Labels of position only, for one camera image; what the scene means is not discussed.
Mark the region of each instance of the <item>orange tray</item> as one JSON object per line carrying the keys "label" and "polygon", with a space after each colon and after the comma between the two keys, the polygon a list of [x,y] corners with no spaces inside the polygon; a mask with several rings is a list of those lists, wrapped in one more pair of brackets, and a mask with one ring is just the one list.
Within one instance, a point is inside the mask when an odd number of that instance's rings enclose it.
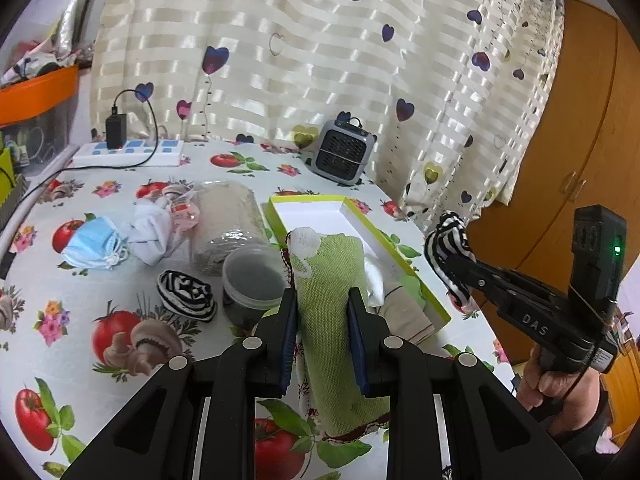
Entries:
{"label": "orange tray", "polygon": [[39,116],[78,92],[78,66],[61,68],[0,90],[0,124]]}

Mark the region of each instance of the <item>power adapter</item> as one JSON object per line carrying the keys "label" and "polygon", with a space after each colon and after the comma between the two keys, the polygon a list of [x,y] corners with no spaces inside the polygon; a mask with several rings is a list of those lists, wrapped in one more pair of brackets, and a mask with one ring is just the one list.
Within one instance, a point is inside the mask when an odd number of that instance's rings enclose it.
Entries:
{"label": "power adapter", "polygon": [[104,121],[107,149],[119,150],[127,142],[127,115],[119,114],[118,107],[111,108],[111,115]]}

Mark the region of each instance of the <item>curtain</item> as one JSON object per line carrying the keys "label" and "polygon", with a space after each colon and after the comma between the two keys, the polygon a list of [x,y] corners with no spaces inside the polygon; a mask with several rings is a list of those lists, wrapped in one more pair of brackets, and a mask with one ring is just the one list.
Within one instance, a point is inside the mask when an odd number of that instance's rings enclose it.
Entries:
{"label": "curtain", "polygon": [[98,132],[123,88],[166,136],[302,148],[357,117],[367,175],[423,229],[508,203],[542,115],[563,0],[107,0],[95,45]]}

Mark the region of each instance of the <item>power strip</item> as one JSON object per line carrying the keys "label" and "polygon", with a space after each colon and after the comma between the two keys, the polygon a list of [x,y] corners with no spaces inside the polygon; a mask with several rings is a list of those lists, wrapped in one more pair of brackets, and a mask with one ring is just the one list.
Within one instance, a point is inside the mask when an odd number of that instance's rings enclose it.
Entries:
{"label": "power strip", "polygon": [[[180,166],[183,140],[160,140],[156,154],[145,166]],[[81,166],[130,166],[145,160],[153,152],[144,140],[132,139],[119,150],[107,149],[106,142],[84,144],[74,155],[73,164]]]}

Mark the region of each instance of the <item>blue surgical mask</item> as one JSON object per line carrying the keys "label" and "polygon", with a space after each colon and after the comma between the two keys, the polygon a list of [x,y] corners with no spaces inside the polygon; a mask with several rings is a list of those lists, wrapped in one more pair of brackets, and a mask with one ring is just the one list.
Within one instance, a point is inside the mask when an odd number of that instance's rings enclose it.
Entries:
{"label": "blue surgical mask", "polygon": [[111,269],[129,257],[129,249],[113,222],[100,216],[78,228],[62,257],[79,269]]}

